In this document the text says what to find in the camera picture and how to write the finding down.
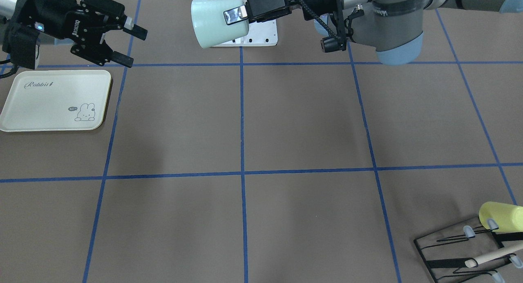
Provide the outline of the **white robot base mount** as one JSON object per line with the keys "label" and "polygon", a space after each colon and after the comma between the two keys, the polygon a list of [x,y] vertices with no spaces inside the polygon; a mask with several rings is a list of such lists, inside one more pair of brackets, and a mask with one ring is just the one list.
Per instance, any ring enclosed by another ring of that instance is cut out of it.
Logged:
{"label": "white robot base mount", "polygon": [[277,42],[277,24],[273,20],[251,23],[246,36],[215,45],[215,47],[265,47],[277,45]]}

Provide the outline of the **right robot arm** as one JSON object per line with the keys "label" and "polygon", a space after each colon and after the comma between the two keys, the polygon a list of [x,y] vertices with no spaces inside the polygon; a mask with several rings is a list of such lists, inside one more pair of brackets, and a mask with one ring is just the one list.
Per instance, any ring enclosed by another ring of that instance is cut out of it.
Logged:
{"label": "right robot arm", "polygon": [[1,65],[11,65],[1,78],[16,74],[21,67],[38,67],[41,35],[52,37],[57,44],[71,44],[71,54],[90,63],[132,67],[132,57],[107,44],[105,35],[112,30],[140,40],[148,35],[115,0],[1,0],[1,47],[9,56]]}

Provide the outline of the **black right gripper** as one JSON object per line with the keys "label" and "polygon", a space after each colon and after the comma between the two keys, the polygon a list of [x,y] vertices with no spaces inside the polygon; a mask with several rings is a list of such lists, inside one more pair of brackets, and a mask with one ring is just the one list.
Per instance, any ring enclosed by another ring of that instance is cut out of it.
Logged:
{"label": "black right gripper", "polygon": [[40,58],[41,36],[71,41],[70,52],[104,66],[111,61],[132,67],[134,59],[116,52],[105,42],[108,30],[123,30],[146,40],[148,30],[125,14],[115,0],[2,0],[2,63],[13,70],[34,70]]}

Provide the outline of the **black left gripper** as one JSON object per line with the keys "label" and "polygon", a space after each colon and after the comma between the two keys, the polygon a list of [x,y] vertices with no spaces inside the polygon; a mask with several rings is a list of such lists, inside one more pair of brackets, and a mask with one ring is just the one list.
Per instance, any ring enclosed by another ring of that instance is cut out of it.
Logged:
{"label": "black left gripper", "polygon": [[[304,0],[304,2],[317,16],[342,9],[341,0]],[[303,8],[299,0],[246,0],[241,5],[225,10],[224,20],[227,25],[243,21],[267,22],[289,15],[294,9],[300,9],[306,21],[313,19],[312,14]]]}

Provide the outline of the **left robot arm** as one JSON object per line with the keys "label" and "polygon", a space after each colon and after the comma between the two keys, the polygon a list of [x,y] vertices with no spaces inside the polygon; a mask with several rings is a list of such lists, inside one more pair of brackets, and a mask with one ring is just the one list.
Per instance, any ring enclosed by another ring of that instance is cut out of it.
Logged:
{"label": "left robot arm", "polygon": [[420,54],[424,11],[441,7],[520,13],[522,0],[246,0],[223,16],[228,25],[266,22],[300,8],[327,32],[323,52],[344,51],[352,42],[374,47],[385,65],[403,65]]}

